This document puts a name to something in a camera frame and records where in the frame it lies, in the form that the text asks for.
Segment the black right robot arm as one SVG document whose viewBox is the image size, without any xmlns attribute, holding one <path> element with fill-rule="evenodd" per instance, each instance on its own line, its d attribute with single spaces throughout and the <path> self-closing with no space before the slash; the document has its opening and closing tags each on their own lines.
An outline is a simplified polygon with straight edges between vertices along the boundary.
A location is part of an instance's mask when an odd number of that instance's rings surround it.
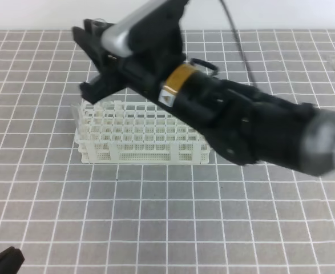
<svg viewBox="0 0 335 274">
<path fill-rule="evenodd" d="M 74 42 L 98 70 L 80 84 L 95 104 L 130 88 L 201 133 L 226 160 L 265 161 L 311 176 L 335 170 L 335 112 L 294 104 L 217 77 L 215 65 L 187 59 L 179 22 L 186 1 L 148 1 L 118 23 L 85 19 Z"/>
</svg>

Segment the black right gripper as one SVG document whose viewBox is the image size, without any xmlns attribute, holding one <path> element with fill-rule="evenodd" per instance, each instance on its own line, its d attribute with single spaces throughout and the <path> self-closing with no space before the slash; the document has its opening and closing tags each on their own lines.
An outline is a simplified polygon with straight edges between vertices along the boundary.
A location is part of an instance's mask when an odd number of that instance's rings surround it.
<svg viewBox="0 0 335 274">
<path fill-rule="evenodd" d="M 129 57 L 117 57 L 107 51 L 101 36 L 91 34 L 91 19 L 83 20 L 83 28 L 74 26 L 74 42 L 91 59 L 98 71 L 103 71 L 108 54 L 116 57 L 116 76 L 98 75 L 79 85 L 81 97 L 96 104 L 104 98 L 129 87 L 163 109 L 170 110 L 176 97 L 163 87 L 174 69 L 185 60 L 179 21 L 187 1 L 167 1 L 130 32 Z M 107 22 L 105 30 L 112 23 Z"/>
</svg>

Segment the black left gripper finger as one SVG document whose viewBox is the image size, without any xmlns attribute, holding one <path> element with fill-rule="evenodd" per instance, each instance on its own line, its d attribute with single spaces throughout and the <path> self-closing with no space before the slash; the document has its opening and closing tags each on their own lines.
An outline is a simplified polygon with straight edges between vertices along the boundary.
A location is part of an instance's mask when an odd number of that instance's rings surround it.
<svg viewBox="0 0 335 274">
<path fill-rule="evenodd" d="M 8 247 L 0 253 L 0 274 L 17 274 L 24 261 L 20 249 Z"/>
</svg>

